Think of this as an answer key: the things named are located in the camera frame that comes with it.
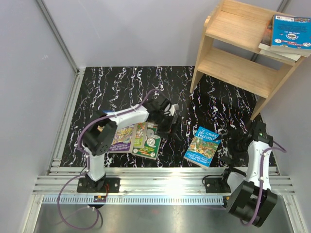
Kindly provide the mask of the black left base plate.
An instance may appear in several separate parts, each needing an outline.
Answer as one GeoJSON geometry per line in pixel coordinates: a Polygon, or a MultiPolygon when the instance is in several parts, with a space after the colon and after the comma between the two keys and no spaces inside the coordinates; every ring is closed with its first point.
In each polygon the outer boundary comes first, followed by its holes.
{"type": "Polygon", "coordinates": [[[116,177],[101,178],[99,181],[93,181],[82,177],[78,181],[78,193],[119,193],[121,179],[116,177]]]}

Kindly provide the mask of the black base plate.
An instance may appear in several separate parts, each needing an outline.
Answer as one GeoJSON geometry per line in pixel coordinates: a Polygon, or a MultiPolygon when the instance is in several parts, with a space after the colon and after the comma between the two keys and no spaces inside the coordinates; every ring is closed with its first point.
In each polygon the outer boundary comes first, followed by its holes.
{"type": "Polygon", "coordinates": [[[82,177],[78,181],[78,193],[119,193],[121,179],[116,177],[101,178],[99,181],[93,181],[82,177]]]}
{"type": "Polygon", "coordinates": [[[205,187],[206,193],[209,194],[232,193],[234,191],[234,189],[227,183],[227,180],[221,177],[206,176],[202,179],[202,183],[205,187]]]}

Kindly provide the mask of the blue 91-storey treehouse book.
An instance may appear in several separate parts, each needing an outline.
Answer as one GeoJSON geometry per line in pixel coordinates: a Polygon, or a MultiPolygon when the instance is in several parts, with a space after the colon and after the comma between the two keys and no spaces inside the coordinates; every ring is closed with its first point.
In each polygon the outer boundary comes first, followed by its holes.
{"type": "Polygon", "coordinates": [[[116,113],[113,112],[113,111],[107,111],[107,110],[102,110],[102,113],[103,114],[106,114],[106,115],[115,115],[116,113]]]}

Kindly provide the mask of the aluminium mounting rail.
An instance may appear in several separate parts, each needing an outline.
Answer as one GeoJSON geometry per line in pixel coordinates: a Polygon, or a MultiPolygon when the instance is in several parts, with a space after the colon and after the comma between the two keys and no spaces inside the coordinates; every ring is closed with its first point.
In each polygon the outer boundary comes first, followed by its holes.
{"type": "MultiPolygon", "coordinates": [[[[175,168],[127,168],[108,167],[106,176],[117,177],[121,195],[200,195],[206,189],[202,178],[206,175],[220,176],[224,168],[175,167],[175,168]]],[[[66,194],[76,193],[78,179],[66,185],[79,174],[77,168],[52,168],[48,175],[38,176],[33,192],[36,194],[56,194],[65,187],[66,194]]]]}

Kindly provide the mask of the blue paperback book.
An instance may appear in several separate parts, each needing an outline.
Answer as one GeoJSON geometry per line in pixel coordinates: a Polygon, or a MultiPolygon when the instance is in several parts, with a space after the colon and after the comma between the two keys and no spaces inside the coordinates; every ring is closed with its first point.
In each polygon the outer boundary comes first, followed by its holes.
{"type": "Polygon", "coordinates": [[[274,15],[271,50],[309,57],[311,54],[311,19],[274,15]]]}

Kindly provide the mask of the purple 52-storey treehouse book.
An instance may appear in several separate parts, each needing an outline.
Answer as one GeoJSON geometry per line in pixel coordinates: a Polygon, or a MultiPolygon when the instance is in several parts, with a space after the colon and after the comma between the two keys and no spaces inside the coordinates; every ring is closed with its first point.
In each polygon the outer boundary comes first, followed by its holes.
{"type": "Polygon", "coordinates": [[[136,128],[137,128],[136,124],[133,124],[128,127],[124,127],[120,130],[117,130],[108,152],[109,153],[131,152],[134,145],[136,128]]]}

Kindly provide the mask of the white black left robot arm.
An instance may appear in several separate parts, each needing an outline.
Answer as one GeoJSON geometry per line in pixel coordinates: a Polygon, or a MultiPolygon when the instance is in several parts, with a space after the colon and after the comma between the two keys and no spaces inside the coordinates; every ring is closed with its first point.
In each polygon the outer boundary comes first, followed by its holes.
{"type": "Polygon", "coordinates": [[[160,94],[155,99],[145,97],[141,103],[127,109],[94,113],[77,139],[77,149],[87,160],[87,170],[84,174],[86,186],[94,193],[104,189],[105,154],[111,151],[117,132],[124,133],[126,129],[147,122],[157,126],[156,132],[160,137],[178,137],[182,121],[182,117],[177,113],[178,109],[178,104],[173,104],[160,94]]]}

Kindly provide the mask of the blue 26-storey treehouse book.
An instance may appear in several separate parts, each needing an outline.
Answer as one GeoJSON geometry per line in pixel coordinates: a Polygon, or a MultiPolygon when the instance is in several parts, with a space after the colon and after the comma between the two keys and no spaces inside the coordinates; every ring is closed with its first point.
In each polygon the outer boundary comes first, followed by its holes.
{"type": "Polygon", "coordinates": [[[184,155],[184,159],[200,167],[208,168],[221,142],[218,137],[217,133],[199,127],[184,155]]]}

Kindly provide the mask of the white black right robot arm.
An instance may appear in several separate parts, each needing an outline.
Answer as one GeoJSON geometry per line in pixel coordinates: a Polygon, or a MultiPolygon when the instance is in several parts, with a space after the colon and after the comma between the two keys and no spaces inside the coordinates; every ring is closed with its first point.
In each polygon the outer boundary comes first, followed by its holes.
{"type": "Polygon", "coordinates": [[[228,139],[228,152],[248,156],[247,171],[232,166],[225,169],[220,187],[231,193],[226,210],[244,226],[261,227],[277,203],[277,194],[271,191],[269,159],[274,150],[274,139],[266,132],[266,124],[252,121],[247,133],[232,130],[216,139],[228,139]]]}

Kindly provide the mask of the green paperback book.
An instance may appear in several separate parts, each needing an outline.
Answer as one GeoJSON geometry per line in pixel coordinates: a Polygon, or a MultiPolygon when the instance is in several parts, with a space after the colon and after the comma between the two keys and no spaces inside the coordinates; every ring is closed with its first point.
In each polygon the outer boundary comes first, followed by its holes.
{"type": "Polygon", "coordinates": [[[161,143],[161,137],[157,133],[157,124],[148,122],[143,142],[143,148],[134,147],[132,154],[156,160],[161,143]]]}

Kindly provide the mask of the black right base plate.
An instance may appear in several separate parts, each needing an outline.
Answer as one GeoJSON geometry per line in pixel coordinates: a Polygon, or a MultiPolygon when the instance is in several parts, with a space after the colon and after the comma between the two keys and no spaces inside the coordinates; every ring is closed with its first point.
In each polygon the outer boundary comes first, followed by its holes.
{"type": "Polygon", "coordinates": [[[234,191],[234,189],[227,183],[227,180],[221,177],[206,176],[202,179],[202,183],[205,187],[206,193],[209,194],[232,193],[234,191]]]}

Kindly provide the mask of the dark tale of two cities book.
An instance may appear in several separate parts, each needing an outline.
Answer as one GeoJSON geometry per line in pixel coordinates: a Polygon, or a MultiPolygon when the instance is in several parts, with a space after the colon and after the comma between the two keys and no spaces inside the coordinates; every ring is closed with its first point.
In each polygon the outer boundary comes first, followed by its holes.
{"type": "Polygon", "coordinates": [[[270,46],[271,46],[271,35],[272,35],[272,21],[270,20],[267,25],[266,29],[264,31],[262,40],[258,46],[260,49],[259,53],[261,55],[277,58],[283,61],[287,62],[296,62],[299,60],[301,55],[298,54],[292,54],[292,53],[284,53],[284,52],[277,52],[277,51],[272,51],[270,46]]]}

